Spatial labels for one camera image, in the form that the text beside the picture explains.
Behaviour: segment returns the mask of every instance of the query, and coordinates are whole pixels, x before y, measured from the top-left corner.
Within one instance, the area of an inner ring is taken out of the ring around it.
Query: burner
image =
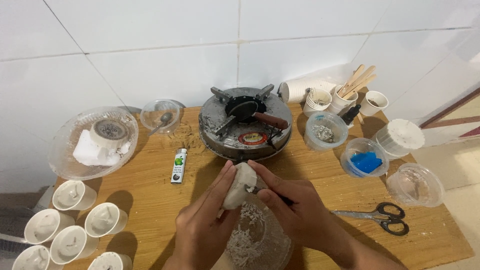
[[[292,114],[279,97],[270,94],[273,88],[268,85],[263,89],[240,87],[222,91],[212,87],[215,95],[205,102],[198,117],[203,143],[215,154],[238,162],[266,159],[281,151],[291,137]],[[235,119],[230,113],[234,108],[236,112],[242,110],[242,105],[282,118],[288,122],[288,128],[279,130],[253,116]]]

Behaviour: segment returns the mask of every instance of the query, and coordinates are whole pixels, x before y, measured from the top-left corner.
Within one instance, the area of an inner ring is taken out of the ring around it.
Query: stove label
[[[263,132],[247,132],[239,136],[239,142],[245,145],[259,145],[267,141],[267,134]]]

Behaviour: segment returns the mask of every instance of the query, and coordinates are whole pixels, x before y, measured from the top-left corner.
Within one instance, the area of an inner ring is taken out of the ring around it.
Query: scissors
[[[385,206],[392,206],[395,207],[400,213],[394,214],[385,211]],[[377,205],[377,208],[373,212],[354,212],[354,211],[332,211],[332,213],[340,216],[346,217],[353,217],[358,219],[371,219],[376,223],[380,224],[380,226],[387,231],[387,233],[396,235],[396,236],[403,236],[408,234],[410,228],[408,225],[403,222],[402,218],[405,217],[405,211],[400,208],[400,206],[390,203],[390,202],[382,202]],[[388,228],[390,224],[403,224],[403,230],[401,231],[391,231]]]

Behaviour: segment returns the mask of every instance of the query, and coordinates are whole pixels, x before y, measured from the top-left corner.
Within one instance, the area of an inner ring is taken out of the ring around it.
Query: wooden table
[[[316,187],[330,210],[371,211],[379,202],[391,201],[385,177],[352,178],[340,166],[340,155],[348,141],[357,137],[371,138],[387,119],[379,112],[366,117],[365,125],[355,119],[347,142],[324,153],[310,151],[303,143],[307,117],[300,104],[290,105],[293,114],[292,138],[276,156],[261,161],[284,179],[308,179]],[[98,192],[97,204],[112,202],[129,214],[124,231],[100,238],[98,250],[91,256],[74,261],[65,270],[86,270],[92,260],[105,251],[127,254],[136,270],[159,270],[174,247],[175,217],[178,211],[194,201],[217,176],[225,160],[208,150],[198,135],[200,107],[186,108],[181,125],[171,137],[147,137],[140,128],[133,158],[118,171],[103,178],[85,181]],[[175,151],[187,148],[183,184],[170,184]],[[411,155],[390,163],[388,175],[406,162],[415,162]],[[57,186],[64,180],[58,179]],[[410,225],[406,236],[393,236],[370,220],[342,218],[343,226],[371,248],[398,258],[409,269],[425,269],[473,256],[473,251],[445,205],[435,208],[404,207],[404,221]],[[77,225],[84,225],[87,211],[70,211]],[[286,269],[338,269],[324,253],[296,247]]]

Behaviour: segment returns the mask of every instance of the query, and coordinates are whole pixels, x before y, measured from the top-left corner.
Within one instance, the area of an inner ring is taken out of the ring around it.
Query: clear plastic bowl
[[[354,154],[366,152],[374,152],[377,158],[382,160],[382,164],[378,166],[378,168],[373,170],[371,173],[362,172],[357,167],[355,167],[353,162],[350,160]],[[369,139],[355,138],[347,144],[345,152],[343,152],[342,156],[340,157],[340,164],[342,165],[343,170],[350,176],[370,177],[385,174],[388,170],[390,162],[383,148],[379,144]]]
[[[314,125],[322,125],[329,128],[333,132],[334,143],[326,143],[317,138],[312,131]],[[303,141],[309,149],[323,152],[343,144],[347,136],[348,127],[338,115],[327,111],[319,111],[308,118],[307,124],[305,125],[305,133],[303,134]]]
[[[127,128],[131,143],[128,152],[113,166],[85,166],[73,156],[80,134],[84,129],[90,130],[93,123],[101,119],[122,122]],[[102,177],[118,170],[132,157],[138,139],[137,120],[126,110],[117,107],[98,107],[86,110],[68,120],[58,131],[48,150],[50,168],[61,178],[84,181]]]
[[[388,193],[404,205],[436,207],[443,203],[444,186],[427,168],[405,163],[386,182]]]
[[[167,125],[159,128],[155,133],[171,134],[180,125],[180,106],[170,99],[157,99],[145,105],[140,113],[140,121],[144,127],[154,130],[158,125],[162,124],[160,117],[166,112],[170,112],[172,118]]]

